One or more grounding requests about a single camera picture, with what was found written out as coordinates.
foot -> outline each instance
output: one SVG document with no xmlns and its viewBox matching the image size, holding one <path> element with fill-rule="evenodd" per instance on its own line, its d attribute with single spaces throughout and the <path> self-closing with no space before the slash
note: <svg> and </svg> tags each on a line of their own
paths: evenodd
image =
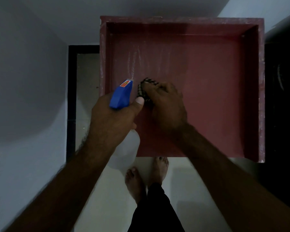
<svg viewBox="0 0 290 232">
<path fill-rule="evenodd" d="M 167 173 L 168 164 L 167 157 L 155 157 L 148 181 L 148 188 L 152 183 L 159 183 L 162 185 L 162 181 L 165 179 Z"/>
<path fill-rule="evenodd" d="M 146 190 L 143 180 L 137 170 L 137 168 L 133 167 L 129 169 L 125 175 L 124 182 L 128 188 L 130 195 L 135 200 L 136 204 L 138 204 L 141 199 L 146 198 Z"/>
</svg>

white wall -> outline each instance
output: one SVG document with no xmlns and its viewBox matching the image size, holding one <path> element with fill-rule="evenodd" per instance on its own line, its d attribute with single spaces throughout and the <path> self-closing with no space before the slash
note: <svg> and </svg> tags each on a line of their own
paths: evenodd
<svg viewBox="0 0 290 232">
<path fill-rule="evenodd" d="M 265 33 L 290 16 L 290 0 L 229 0 L 218 17 L 264 18 Z M 290 24 L 285 21 L 271 35 Z"/>
<path fill-rule="evenodd" d="M 65 163 L 67 46 L 0 0 L 0 230 Z"/>
<path fill-rule="evenodd" d="M 21 0 L 67 44 L 99 44 L 100 15 L 217 16 L 228 0 Z"/>
</svg>

pant leg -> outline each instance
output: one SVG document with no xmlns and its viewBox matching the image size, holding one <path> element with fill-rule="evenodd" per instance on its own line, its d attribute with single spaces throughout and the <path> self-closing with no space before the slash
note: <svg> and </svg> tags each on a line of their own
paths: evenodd
<svg viewBox="0 0 290 232">
<path fill-rule="evenodd" d="M 148 208 L 152 220 L 151 231 L 180 231 L 184 229 L 159 183 L 153 183 L 147 193 Z"/>
<path fill-rule="evenodd" d="M 131 225 L 128 229 L 128 232 L 151 231 L 149 230 L 151 226 L 148 224 L 148 222 L 150 221 L 150 219 L 148 218 L 149 215 L 150 212 L 148 209 L 148 200 L 146 198 L 138 203 L 138 206 L 133 213 Z"/>
</svg>

floor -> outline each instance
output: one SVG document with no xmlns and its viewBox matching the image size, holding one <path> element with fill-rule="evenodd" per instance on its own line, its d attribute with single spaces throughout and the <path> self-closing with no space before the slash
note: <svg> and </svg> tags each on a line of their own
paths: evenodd
<svg viewBox="0 0 290 232">
<path fill-rule="evenodd" d="M 79 54 L 77 67 L 76 149 L 86 136 L 91 108 L 99 97 L 99 54 Z M 241 158 L 231 160 L 258 177 L 258 164 Z M 162 187 L 185 231 L 231 231 L 189 160 L 172 157 L 169 162 Z M 133 164 L 144 182 L 151 163 L 151 157 L 137 157 Z M 136 203 L 124 184 L 125 171 L 105 167 L 75 225 L 75 232 L 128 230 Z"/>
</svg>

hand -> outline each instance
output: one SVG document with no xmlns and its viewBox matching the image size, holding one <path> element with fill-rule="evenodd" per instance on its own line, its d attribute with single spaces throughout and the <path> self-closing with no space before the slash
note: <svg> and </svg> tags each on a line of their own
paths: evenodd
<svg viewBox="0 0 290 232">
<path fill-rule="evenodd" d="M 92 109 L 88 138 L 95 148 L 112 155 L 131 129 L 136 128 L 134 118 L 142 110 L 144 99 L 138 97 L 121 110 L 109 107 L 111 94 L 100 97 Z"/>
<path fill-rule="evenodd" d="M 143 89 L 154 103 L 152 115 L 162 130 L 171 134 L 187 124 L 182 93 L 172 83 L 164 82 L 156 86 L 144 83 Z"/>
</svg>

